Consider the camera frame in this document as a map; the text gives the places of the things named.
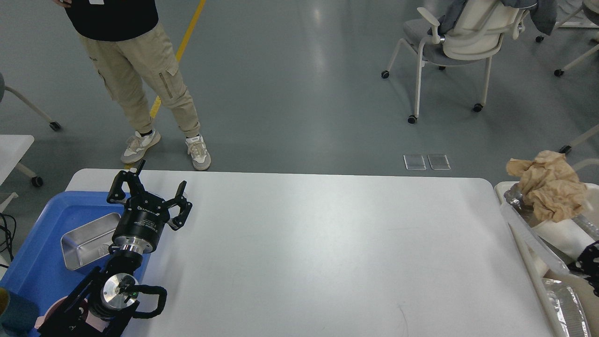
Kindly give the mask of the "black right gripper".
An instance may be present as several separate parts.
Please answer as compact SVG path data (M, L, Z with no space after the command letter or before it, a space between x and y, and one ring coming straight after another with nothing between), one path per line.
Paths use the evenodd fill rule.
M592 286L593 294L599 296L599 241L590 244L575 262L569 263L569 271L586 280Z

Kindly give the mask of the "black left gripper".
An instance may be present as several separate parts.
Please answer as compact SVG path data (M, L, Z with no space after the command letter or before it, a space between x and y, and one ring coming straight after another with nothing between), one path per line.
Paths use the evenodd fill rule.
M125 247L135 247L132 251L137 253L154 252L165 224L169 224L174 231L179 230L185 225L193 207L184 195L186 181L180 183L170 200L146 200L144 197L147 192L139 178L145 162L141 160L129 170L121 170L115 176L107 196L107 203L124 205L124 213L112 237L113 244L123 250ZM124 184L129 188L129 198L126 198L123 190ZM178 215L169 218L168 210L175 206L179 209Z

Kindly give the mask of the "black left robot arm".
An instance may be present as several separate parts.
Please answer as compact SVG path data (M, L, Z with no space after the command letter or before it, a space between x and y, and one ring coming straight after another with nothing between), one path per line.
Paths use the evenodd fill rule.
M107 202L124 205L124 213L108 247L109 259L40 317L42 337L119 337L130 320L162 314L167 290L140 284L133 274L143 256L156 250L166 225L175 231L184 226L192 203L184 193L186 181L170 200L147 191L139 178L144 163L115 176Z

